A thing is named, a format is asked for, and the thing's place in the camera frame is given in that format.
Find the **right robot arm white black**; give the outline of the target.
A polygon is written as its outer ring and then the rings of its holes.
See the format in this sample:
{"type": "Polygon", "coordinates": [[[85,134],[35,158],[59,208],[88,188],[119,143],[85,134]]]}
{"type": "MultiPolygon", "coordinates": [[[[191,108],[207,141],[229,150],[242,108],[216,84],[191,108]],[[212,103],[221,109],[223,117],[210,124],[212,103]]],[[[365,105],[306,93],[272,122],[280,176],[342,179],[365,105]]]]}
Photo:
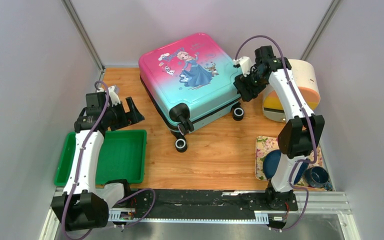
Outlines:
{"type": "Polygon", "coordinates": [[[233,59],[233,66],[241,69],[233,84],[244,102],[271,86],[283,108],[286,124],[277,137],[281,155],[263,199],[269,209],[278,210],[292,205],[297,171],[311,153],[317,152],[325,120],[306,103],[286,57],[276,57],[270,45],[256,49],[254,54],[255,61],[249,57],[233,59]]]}

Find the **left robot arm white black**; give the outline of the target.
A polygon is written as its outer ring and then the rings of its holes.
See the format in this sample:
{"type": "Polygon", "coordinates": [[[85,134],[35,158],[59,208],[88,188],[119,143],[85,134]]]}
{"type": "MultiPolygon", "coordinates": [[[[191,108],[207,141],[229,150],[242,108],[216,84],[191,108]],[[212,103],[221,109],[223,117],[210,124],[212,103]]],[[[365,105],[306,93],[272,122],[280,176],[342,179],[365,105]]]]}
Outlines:
{"type": "Polygon", "coordinates": [[[119,130],[145,119],[131,97],[125,99],[128,111],[116,93],[88,93],[85,99],[86,106],[74,122],[71,172],[62,195],[51,202],[51,209],[66,232],[105,227],[114,205],[125,208],[132,203],[133,194],[125,179],[107,181],[103,190],[96,190],[98,160],[107,130],[119,130]]]}

